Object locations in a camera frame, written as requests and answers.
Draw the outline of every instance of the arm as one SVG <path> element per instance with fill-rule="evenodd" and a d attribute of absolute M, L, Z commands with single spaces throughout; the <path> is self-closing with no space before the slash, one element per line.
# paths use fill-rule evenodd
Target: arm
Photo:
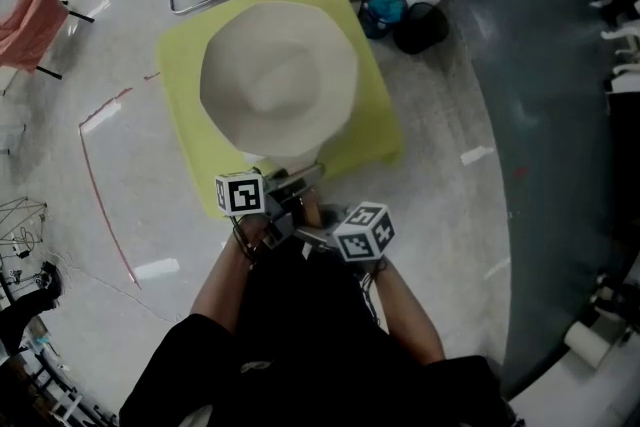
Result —
<path fill-rule="evenodd" d="M 423 365 L 444 360 L 435 326 L 390 261 L 375 281 L 389 334 Z"/>
<path fill-rule="evenodd" d="M 259 216 L 251 216 L 243 219 L 241 228 L 247 239 L 254 244 L 265 225 L 266 222 Z M 250 269 L 251 262 L 232 233 L 202 285 L 191 307 L 191 313 L 204 315 L 233 334 Z"/>

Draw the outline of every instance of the pink cloth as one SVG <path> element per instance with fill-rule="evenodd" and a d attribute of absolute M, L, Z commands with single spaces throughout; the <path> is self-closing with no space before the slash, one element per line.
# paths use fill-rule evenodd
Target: pink cloth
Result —
<path fill-rule="evenodd" d="M 68 15 L 60 0 L 18 0 L 0 20 L 0 66 L 34 71 Z"/>

